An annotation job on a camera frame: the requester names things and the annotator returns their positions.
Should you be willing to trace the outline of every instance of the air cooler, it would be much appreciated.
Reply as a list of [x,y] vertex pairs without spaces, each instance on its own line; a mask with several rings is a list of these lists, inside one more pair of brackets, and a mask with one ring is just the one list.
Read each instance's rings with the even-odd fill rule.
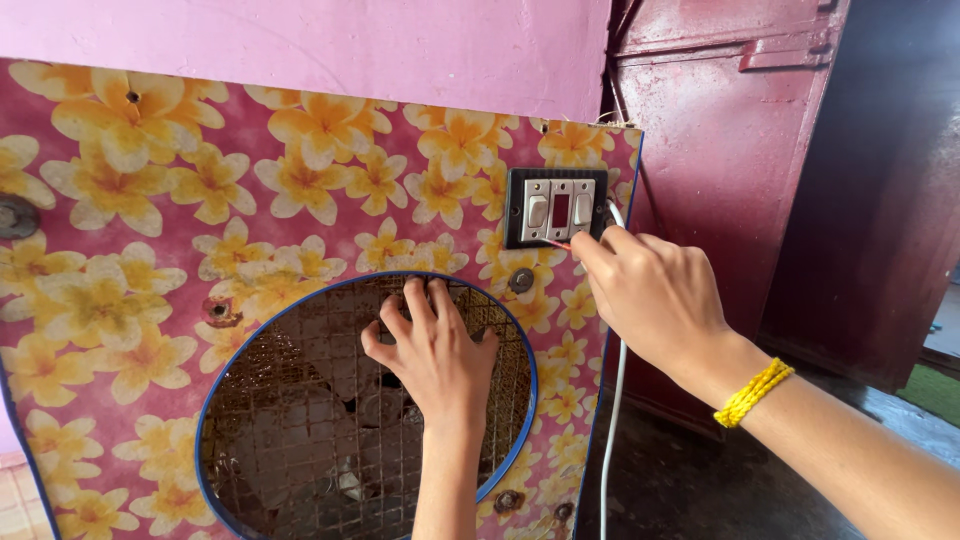
[[477,537],[572,536],[607,327],[542,240],[628,212],[639,130],[0,67],[4,390],[61,537],[409,535],[423,417],[359,332],[411,275],[500,337]]

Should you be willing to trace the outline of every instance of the hand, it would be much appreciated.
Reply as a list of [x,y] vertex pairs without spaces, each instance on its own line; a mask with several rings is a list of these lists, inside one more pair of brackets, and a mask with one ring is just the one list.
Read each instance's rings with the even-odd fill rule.
[[379,323],[373,321],[360,335],[364,352],[403,382],[423,413],[426,429],[467,427],[482,437],[496,361],[496,333],[487,328],[483,341],[474,343],[444,281],[431,280],[426,288],[436,313],[423,294],[423,279],[410,279],[403,296],[413,322],[400,315],[400,299],[391,296],[384,301],[380,318],[396,345],[377,340]]
[[587,269],[600,316],[638,356],[714,401],[688,387],[688,379],[701,377],[719,349],[745,340],[724,321],[707,256],[620,227],[607,228],[601,243],[586,233],[570,242]]

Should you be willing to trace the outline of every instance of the rusty bolt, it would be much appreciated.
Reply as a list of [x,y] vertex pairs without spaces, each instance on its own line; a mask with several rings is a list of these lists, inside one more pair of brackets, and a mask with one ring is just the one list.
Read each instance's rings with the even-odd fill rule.
[[561,523],[570,519],[571,515],[573,515],[573,503],[563,503],[553,511],[554,519]]
[[9,193],[0,194],[0,238],[26,238],[39,226],[39,212],[30,201]]
[[529,268],[519,268],[510,277],[510,290],[521,294],[534,285],[534,273]]
[[493,502],[493,511],[498,514],[513,512],[523,506],[523,499],[522,493],[517,493],[513,489],[505,490],[496,496],[496,500]]

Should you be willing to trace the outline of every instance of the blue rim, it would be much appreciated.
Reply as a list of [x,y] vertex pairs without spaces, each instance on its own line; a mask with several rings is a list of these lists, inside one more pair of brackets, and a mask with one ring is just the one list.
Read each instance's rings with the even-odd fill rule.
[[0,394],[3,395],[3,405],[7,408],[7,416],[10,418],[10,424],[13,426],[13,433],[16,434],[16,440],[20,443],[23,454],[27,456],[27,464],[30,465],[30,474],[34,477],[34,484],[36,484],[40,502],[43,503],[43,512],[47,516],[47,521],[50,522],[50,529],[53,531],[56,540],[62,540],[60,528],[57,527],[57,519],[54,518],[53,506],[50,505],[50,500],[47,499],[47,489],[43,485],[43,479],[40,478],[40,470],[36,467],[34,453],[30,450],[30,445],[27,444],[27,437],[23,434],[23,428],[20,427],[20,421],[16,417],[16,403],[13,402],[13,396],[7,382],[7,369],[3,367],[2,361],[0,361]]
[[[630,227],[630,216],[634,213],[634,198],[636,197],[636,180],[640,176],[640,156],[643,154],[643,138],[646,135],[646,132],[640,132],[640,142],[636,146],[636,168],[634,169],[634,189],[630,192],[630,205],[627,207],[627,219],[624,220],[624,225],[628,228]],[[611,330],[607,328],[607,336],[604,338],[604,347],[603,358],[604,361],[600,365],[600,389],[597,390],[597,407],[594,409],[593,421],[596,422],[596,414],[600,412],[600,404],[603,403],[603,382],[606,378],[607,367],[607,353],[610,351],[610,336]],[[587,460],[584,463],[584,475],[580,477],[580,489],[577,491],[577,503],[573,506],[573,530],[571,531],[571,537],[577,537],[577,525],[580,523],[580,500],[584,496],[584,485],[587,481],[587,464],[590,463],[590,449],[593,447],[593,425],[590,425],[590,437],[587,441]]]
[[194,450],[194,470],[197,474],[197,481],[201,487],[201,493],[204,494],[204,500],[213,510],[213,514],[217,516],[217,519],[219,519],[221,523],[223,523],[227,528],[229,528],[230,532],[232,532],[233,534],[236,534],[240,538],[244,538],[245,540],[269,540],[269,537],[264,536],[263,534],[260,534],[259,532],[253,530],[252,528],[240,523],[239,520],[237,520],[235,517],[233,517],[233,515],[229,511],[227,511],[227,509],[220,503],[220,500],[217,499],[216,496],[213,496],[213,488],[210,485],[209,480],[206,478],[206,475],[203,474],[203,471],[202,471],[202,465],[200,462],[200,454],[201,454],[200,443],[201,443],[202,431],[204,428],[204,417],[206,416],[206,410],[210,405],[210,400],[213,398],[213,393],[216,392],[217,387],[220,386],[220,382],[223,379],[224,375],[227,374],[227,371],[229,370],[230,366],[233,365],[233,362],[236,361],[236,359],[240,356],[240,353],[242,353],[247,348],[247,346],[250,345],[250,343],[264,329],[266,329],[271,323],[273,323],[278,317],[282,316],[284,313],[286,313],[290,309],[293,309],[294,307],[299,306],[300,304],[309,300],[310,298],[313,298],[318,294],[323,294],[326,291],[329,291],[353,282],[360,282],[363,280],[369,280],[371,278],[378,278],[380,276],[406,276],[406,275],[418,275],[418,276],[426,276],[426,277],[433,277],[433,278],[443,278],[445,280],[450,280],[452,282],[466,285],[476,291],[479,291],[484,296],[486,296],[491,301],[493,301],[498,307],[503,309],[503,312],[507,314],[511,322],[513,322],[514,325],[516,326],[516,329],[520,334],[520,340],[523,342],[523,347],[527,350],[527,357],[530,361],[530,385],[531,385],[530,403],[527,406],[527,416],[523,421],[523,426],[520,428],[520,432],[516,436],[516,442],[514,442],[514,446],[507,453],[507,456],[503,458],[503,461],[500,462],[496,470],[493,471],[493,476],[487,479],[487,481],[485,481],[483,485],[481,485],[480,488],[477,489],[477,496],[476,496],[477,503],[480,503],[480,501],[482,501],[483,498],[486,497],[493,490],[496,484],[500,482],[500,479],[503,478],[503,476],[507,473],[510,467],[514,464],[514,460],[516,459],[516,456],[520,453],[520,449],[523,448],[523,443],[525,443],[527,440],[527,435],[530,434],[530,427],[533,426],[534,413],[537,411],[538,390],[540,388],[540,385],[537,380],[537,362],[534,358],[533,348],[530,346],[530,340],[527,339],[527,334],[525,331],[523,331],[523,328],[520,326],[519,322],[516,320],[516,317],[514,317],[514,315],[508,309],[506,309],[503,306],[503,304],[501,304],[497,299],[491,296],[490,293],[488,293],[487,291],[478,288],[473,283],[465,282],[464,280],[461,280],[459,278],[454,278],[452,276],[448,276],[445,274],[438,274],[435,272],[414,272],[414,271],[404,271],[404,270],[397,270],[397,271],[391,271],[391,272],[375,272],[372,274],[365,274],[363,276],[357,276],[356,278],[350,278],[349,280],[344,280],[342,282],[336,282],[314,293],[308,294],[307,296],[304,296],[303,298],[297,300],[296,302],[294,302],[293,304],[285,308],[280,313],[271,317],[270,320],[268,320],[266,323],[263,323],[262,325],[260,325],[260,328],[256,329],[256,331],[253,332],[250,338],[247,339],[247,341],[244,342],[244,344],[239,349],[237,349],[237,352],[233,354],[233,357],[230,359],[229,362],[227,362],[227,365],[224,366],[224,369],[221,370],[220,375],[217,376],[217,379],[213,382],[213,386],[210,388],[209,393],[206,395],[206,398],[204,399],[204,406],[201,407],[200,409],[200,415],[197,421],[197,433],[196,433],[196,440],[194,441],[194,449],[193,449]]

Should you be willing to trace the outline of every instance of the yellow thread bracelet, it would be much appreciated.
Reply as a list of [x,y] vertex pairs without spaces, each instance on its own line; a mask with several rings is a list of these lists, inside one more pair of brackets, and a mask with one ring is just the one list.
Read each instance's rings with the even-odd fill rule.
[[792,367],[784,364],[779,358],[774,358],[770,367],[761,371],[742,390],[733,394],[727,400],[723,410],[713,413],[713,418],[724,428],[736,428],[756,402],[793,371]]

